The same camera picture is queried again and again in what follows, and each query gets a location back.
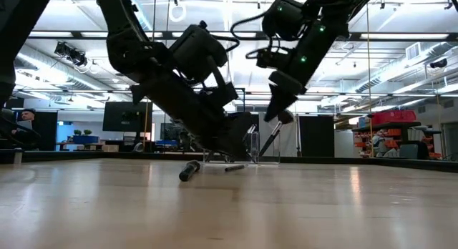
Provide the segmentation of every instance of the monitor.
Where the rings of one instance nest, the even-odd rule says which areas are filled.
[[[152,103],[134,105],[132,102],[106,102],[102,129],[111,132],[144,132],[146,115],[146,132],[151,132]]]

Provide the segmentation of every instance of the red crate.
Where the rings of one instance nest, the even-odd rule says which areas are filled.
[[[415,122],[416,115],[413,110],[389,110],[374,113],[372,124],[380,125],[390,122]]]

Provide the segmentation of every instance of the desk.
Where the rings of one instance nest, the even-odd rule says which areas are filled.
[[[59,151],[63,151],[65,150],[65,146],[66,145],[82,145],[82,144],[77,144],[77,143],[74,143],[74,142],[56,142],[56,145],[59,145]],[[90,149],[90,146],[95,146],[96,147],[96,150],[100,147],[100,149],[102,149],[102,146],[104,144],[87,144],[87,145],[84,145],[84,150],[91,150]]]

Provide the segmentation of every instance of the cable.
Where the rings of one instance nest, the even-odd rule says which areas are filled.
[[[240,46],[240,41],[236,38],[230,38],[230,37],[224,37],[224,36],[218,36],[218,35],[213,35],[211,34],[211,37],[217,39],[217,40],[221,40],[221,41],[228,41],[228,42],[235,42],[234,45],[232,45],[231,47],[227,48],[226,49],[226,52],[230,52],[232,50],[234,50],[235,48],[239,47]]]
[[[235,34],[234,29],[235,29],[237,26],[241,25],[241,24],[249,23],[249,22],[251,22],[251,21],[255,21],[255,20],[257,20],[257,19],[260,19],[260,18],[264,17],[266,12],[267,12],[267,11],[265,11],[265,12],[263,12],[263,13],[257,15],[257,16],[252,16],[252,17],[250,17],[250,18],[242,19],[242,20],[240,20],[240,21],[235,22],[235,23],[230,27],[230,33],[231,33],[235,38],[237,38],[237,39],[239,39],[239,40],[240,40],[240,39],[243,39],[243,37],[240,37],[240,36],[238,36],[237,34]]]
[[[275,34],[275,37],[277,38],[277,42],[278,42],[278,47],[277,47],[277,51],[278,52],[281,48],[281,42],[280,42],[280,37],[278,36],[278,34]]]
[[[265,47],[265,48],[260,48],[260,49],[255,49],[251,52],[248,52],[246,55],[245,55],[245,58],[246,59],[257,59],[257,56],[252,56],[252,54],[257,54],[265,49],[268,49],[268,47]],[[290,48],[286,48],[286,47],[278,47],[278,46],[272,46],[271,49],[277,49],[276,52],[279,52],[280,49],[284,50],[285,52],[289,52],[291,49]]]

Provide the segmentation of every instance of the black panel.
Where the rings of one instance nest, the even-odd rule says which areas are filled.
[[[252,114],[251,121],[253,125],[256,125],[255,132],[259,132],[259,114]]]
[[[300,117],[302,156],[334,157],[333,117]]]
[[[24,107],[24,99],[17,98],[17,99],[10,99],[6,102],[5,108],[12,109],[12,108],[23,108]]]
[[[132,102],[107,102],[103,117],[103,130],[113,132],[151,132],[152,103],[134,105]]]
[[[41,151],[55,151],[57,136],[57,112],[37,112],[33,128],[42,138],[38,144]]]

